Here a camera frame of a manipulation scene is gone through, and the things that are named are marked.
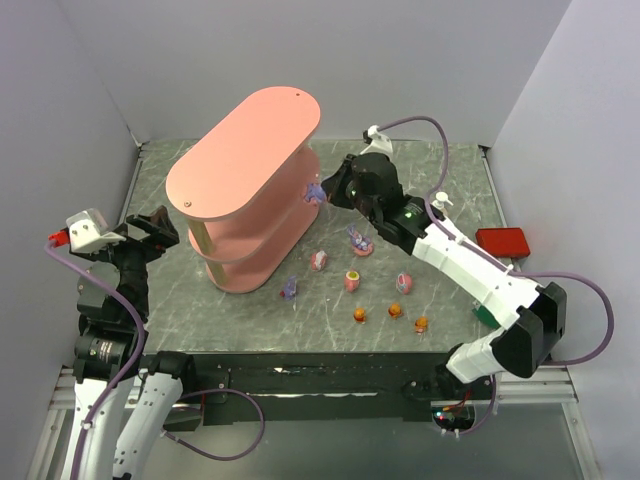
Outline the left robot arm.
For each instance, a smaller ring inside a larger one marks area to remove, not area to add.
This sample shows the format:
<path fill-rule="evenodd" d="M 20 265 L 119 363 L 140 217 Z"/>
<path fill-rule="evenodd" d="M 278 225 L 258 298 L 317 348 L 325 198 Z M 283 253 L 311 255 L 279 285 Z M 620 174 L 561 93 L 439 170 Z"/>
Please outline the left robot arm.
<path fill-rule="evenodd" d="M 137 479 L 163 421 L 195 378 L 191 356 L 161 352 L 137 404 L 124 413 L 148 333 L 147 265 L 179 242 L 168 210 L 130 215 L 109 228 L 95 209 L 66 221 L 71 254 L 90 262 L 78 281 L 74 417 L 65 479 Z"/>

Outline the small purple bunny toy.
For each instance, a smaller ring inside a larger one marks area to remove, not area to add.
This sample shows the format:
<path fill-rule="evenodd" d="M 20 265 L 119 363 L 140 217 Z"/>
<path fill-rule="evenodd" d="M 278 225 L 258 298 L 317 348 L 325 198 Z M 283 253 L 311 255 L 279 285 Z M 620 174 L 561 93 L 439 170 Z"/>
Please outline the small purple bunny toy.
<path fill-rule="evenodd" d="M 280 296 L 284 300 L 293 300 L 297 295 L 297 276 L 290 276 L 280 291 Z"/>

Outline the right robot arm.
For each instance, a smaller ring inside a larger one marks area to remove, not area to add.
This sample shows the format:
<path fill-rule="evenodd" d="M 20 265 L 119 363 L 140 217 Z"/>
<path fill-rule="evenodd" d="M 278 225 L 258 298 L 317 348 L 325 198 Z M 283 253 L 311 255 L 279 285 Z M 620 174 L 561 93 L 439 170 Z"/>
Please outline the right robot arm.
<path fill-rule="evenodd" d="M 565 290 L 519 277 L 423 198 L 405 193 L 386 155 L 349 155 L 321 187 L 329 203 L 360 212 L 380 237 L 446 275 L 498 322 L 494 332 L 451 351 L 444 376 L 453 386 L 500 372 L 529 378 L 562 338 Z"/>

